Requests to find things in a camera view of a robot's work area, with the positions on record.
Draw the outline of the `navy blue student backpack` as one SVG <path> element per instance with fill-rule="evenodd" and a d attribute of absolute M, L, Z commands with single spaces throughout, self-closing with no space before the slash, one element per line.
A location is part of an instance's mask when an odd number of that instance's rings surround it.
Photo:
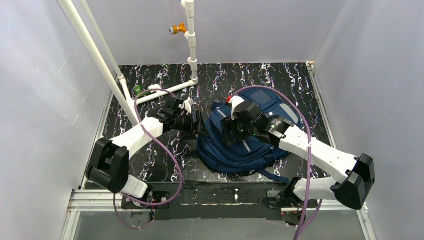
<path fill-rule="evenodd" d="M 256 103 L 262 112 L 273 113 L 298 127 L 302 126 L 298 113 L 270 89 L 249 88 L 241 91 L 238 96 Z M 271 180 L 289 184 L 289 178 L 266 170 L 276 161 L 286 157 L 288 151 L 260 142 L 253 136 L 232 145 L 223 142 L 221 121 L 229 117 L 231 111 L 232 109 L 223 102 L 214 102 L 211 105 L 211 115 L 205 121 L 209 136 L 199 135 L 197 138 L 197 150 L 203 162 L 221 174 L 248 174 L 255 171 Z"/>

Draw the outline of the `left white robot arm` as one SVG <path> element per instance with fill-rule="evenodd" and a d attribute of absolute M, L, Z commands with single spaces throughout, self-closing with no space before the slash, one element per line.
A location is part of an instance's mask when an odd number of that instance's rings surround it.
<path fill-rule="evenodd" d="M 172 130 L 186 140 L 210 135 L 200 111 L 192 111 L 192 105 L 191 99 L 168 96 L 163 106 L 149 112 L 137 126 L 112 139 L 97 140 L 86 178 L 111 193 L 142 199 L 149 186 L 129 173 L 129 160 L 135 153 Z"/>

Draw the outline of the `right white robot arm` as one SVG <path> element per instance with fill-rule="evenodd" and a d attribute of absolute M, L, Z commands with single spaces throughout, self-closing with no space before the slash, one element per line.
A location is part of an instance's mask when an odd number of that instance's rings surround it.
<path fill-rule="evenodd" d="M 309 200 L 334 200 L 360 210 L 376 181 L 374 160 L 363 153 L 355 156 L 308 136 L 298 126 L 273 112 L 265 113 L 253 102 L 234 96 L 226 106 L 230 115 L 221 121 L 227 145 L 249 137 L 306 159 L 330 176 L 294 178 L 279 199 L 296 206 Z"/>

